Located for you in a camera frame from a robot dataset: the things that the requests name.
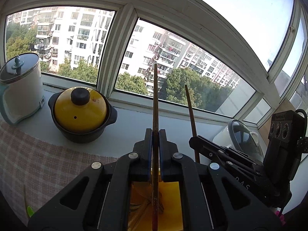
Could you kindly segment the brown chopstick red tip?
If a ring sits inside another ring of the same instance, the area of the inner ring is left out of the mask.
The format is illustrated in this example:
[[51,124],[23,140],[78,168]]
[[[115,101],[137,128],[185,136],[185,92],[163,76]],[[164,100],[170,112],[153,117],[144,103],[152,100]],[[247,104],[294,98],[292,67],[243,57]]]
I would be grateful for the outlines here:
[[158,230],[159,205],[159,110],[158,71],[154,64],[153,123],[152,123],[152,230]]

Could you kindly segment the brown chopstick crosswise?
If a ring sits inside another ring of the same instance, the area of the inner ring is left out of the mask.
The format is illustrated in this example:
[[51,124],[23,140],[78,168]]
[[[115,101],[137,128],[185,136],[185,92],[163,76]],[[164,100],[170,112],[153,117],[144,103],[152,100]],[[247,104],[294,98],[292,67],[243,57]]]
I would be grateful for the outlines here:
[[26,186],[25,186],[25,184],[23,185],[23,200],[24,200],[24,207],[25,207],[26,214],[28,214],[28,212],[27,212],[28,203],[27,203]]

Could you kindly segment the green plastic spoon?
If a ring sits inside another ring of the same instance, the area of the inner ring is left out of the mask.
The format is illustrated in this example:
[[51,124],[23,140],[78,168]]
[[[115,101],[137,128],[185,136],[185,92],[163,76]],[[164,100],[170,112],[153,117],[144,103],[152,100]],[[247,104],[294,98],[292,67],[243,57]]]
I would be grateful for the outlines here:
[[34,215],[34,210],[30,206],[27,206],[26,210],[28,217],[31,218]]

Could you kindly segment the yellow plastic utensil container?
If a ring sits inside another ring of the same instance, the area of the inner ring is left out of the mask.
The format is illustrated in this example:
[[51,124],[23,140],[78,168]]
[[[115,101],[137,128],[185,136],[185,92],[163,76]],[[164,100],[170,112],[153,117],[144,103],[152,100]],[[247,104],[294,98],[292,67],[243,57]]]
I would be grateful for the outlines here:
[[[135,230],[152,230],[152,189],[149,182],[131,184],[130,203],[151,202]],[[178,182],[163,182],[159,178],[158,230],[183,230],[182,208]]]

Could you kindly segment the pink plaid table cloth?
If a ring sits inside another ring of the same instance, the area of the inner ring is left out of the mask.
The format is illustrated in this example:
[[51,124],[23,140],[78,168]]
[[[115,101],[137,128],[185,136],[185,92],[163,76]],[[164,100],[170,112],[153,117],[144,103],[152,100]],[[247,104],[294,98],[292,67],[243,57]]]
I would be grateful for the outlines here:
[[24,225],[24,184],[28,206],[37,211],[91,163],[116,160],[41,141],[1,121],[1,193]]

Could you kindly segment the black pot yellow lid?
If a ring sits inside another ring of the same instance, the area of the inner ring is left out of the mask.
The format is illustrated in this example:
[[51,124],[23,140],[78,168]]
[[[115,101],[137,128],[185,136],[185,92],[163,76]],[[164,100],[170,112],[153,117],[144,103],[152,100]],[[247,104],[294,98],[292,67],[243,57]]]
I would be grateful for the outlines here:
[[51,117],[62,135],[74,143],[90,143],[117,120],[117,110],[95,89],[72,87],[52,95]]

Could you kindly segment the white teal electric cooker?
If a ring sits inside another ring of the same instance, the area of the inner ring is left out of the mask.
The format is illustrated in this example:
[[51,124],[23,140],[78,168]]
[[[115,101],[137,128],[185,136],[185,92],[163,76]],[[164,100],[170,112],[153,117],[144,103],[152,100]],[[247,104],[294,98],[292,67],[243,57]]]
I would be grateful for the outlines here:
[[43,108],[43,82],[36,53],[23,53],[1,68],[1,116],[16,125]]

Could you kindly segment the white window frame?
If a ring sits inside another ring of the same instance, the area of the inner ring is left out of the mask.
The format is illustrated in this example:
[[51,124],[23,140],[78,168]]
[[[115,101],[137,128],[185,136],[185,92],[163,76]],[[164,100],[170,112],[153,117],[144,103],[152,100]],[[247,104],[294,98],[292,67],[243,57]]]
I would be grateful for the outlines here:
[[49,66],[44,85],[97,88],[106,97],[150,105],[119,82],[153,66],[164,81],[187,68],[231,90],[196,103],[197,116],[261,126],[277,109],[307,109],[307,0],[1,0],[1,61],[7,25],[37,28]]

